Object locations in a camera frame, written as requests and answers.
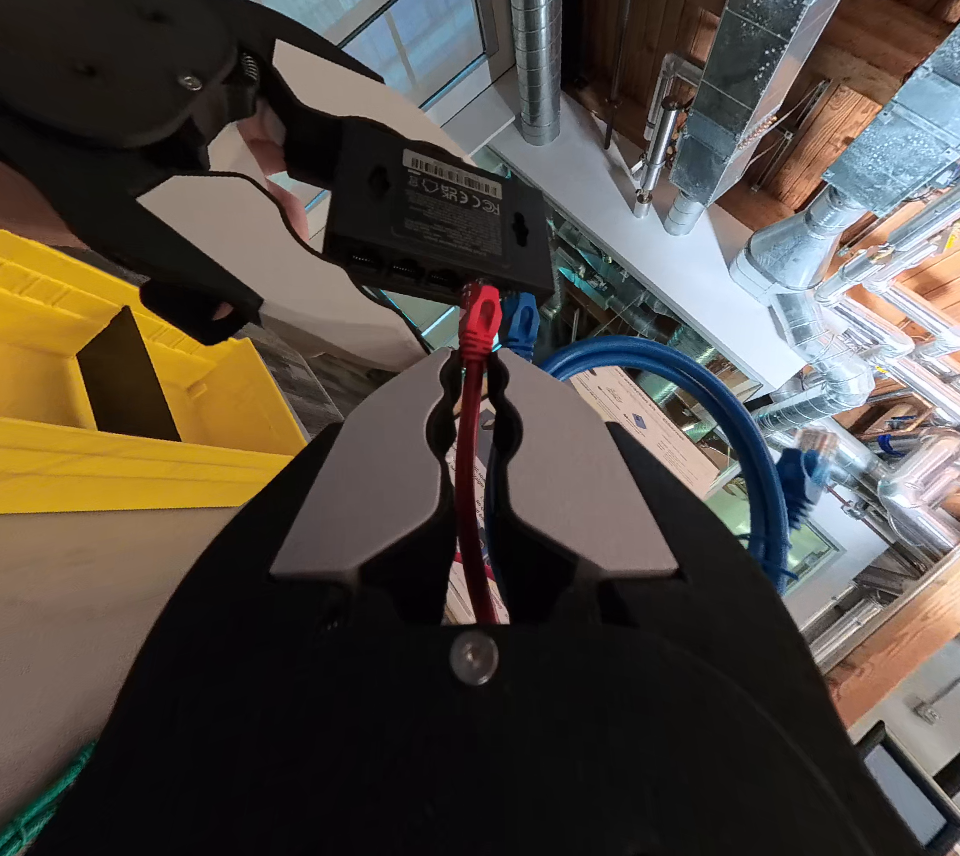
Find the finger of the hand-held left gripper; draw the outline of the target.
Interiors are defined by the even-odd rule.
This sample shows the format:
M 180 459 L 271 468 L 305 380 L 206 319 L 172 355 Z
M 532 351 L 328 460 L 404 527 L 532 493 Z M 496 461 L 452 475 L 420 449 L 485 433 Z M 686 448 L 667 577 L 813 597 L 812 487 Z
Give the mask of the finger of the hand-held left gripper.
M 401 93 L 329 59 L 279 40 L 272 67 L 302 104 L 338 117 L 362 117 L 413 140 L 438 140 L 439 126 Z
M 399 311 L 295 237 L 276 199 L 246 176 L 174 176 L 137 200 L 262 298 L 262 327 L 305 359 L 400 372 L 428 352 Z

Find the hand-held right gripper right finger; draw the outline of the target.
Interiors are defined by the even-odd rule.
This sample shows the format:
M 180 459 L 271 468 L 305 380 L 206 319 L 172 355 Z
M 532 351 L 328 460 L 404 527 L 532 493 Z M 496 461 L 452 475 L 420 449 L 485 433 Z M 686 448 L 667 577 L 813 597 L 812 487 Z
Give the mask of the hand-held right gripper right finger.
M 510 350 L 497 429 L 505 498 L 520 524 L 603 577 L 668 578 L 669 548 L 606 423 L 569 385 Z

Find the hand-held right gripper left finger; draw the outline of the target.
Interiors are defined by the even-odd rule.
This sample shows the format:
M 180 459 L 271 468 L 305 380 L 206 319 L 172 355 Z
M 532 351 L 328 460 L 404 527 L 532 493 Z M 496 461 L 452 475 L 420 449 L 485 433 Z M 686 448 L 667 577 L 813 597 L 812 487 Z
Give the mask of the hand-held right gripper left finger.
M 426 525 L 450 489 L 459 357 L 441 348 L 346 418 L 274 558 L 277 578 L 345 581 Z

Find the yellow plastic bin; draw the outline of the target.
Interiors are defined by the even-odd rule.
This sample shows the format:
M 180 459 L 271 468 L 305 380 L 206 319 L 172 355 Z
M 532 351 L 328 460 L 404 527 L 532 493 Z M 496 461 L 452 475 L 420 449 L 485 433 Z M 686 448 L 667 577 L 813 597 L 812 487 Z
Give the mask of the yellow plastic bin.
M 306 446 L 248 339 L 203 346 L 138 288 L 2 231 L 2 514 L 237 507 Z M 180 442 L 99 432 L 76 354 L 135 315 Z

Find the black ethernet port box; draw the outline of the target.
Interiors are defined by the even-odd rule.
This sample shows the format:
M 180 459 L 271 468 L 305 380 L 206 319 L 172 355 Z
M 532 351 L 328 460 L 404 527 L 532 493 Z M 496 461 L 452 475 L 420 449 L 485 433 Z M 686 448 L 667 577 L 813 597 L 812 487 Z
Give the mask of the black ethernet port box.
M 424 299 L 473 282 L 554 294 L 549 206 L 499 176 L 370 120 L 342 122 L 320 256 L 357 284 Z

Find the person's left hand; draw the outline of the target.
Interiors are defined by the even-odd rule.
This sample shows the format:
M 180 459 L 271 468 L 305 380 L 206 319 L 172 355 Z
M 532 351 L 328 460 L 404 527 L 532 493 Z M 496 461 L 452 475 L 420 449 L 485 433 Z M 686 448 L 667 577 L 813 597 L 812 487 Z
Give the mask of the person's left hand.
M 235 125 L 265 177 L 287 173 L 286 127 L 264 98 L 256 100 L 252 115 Z

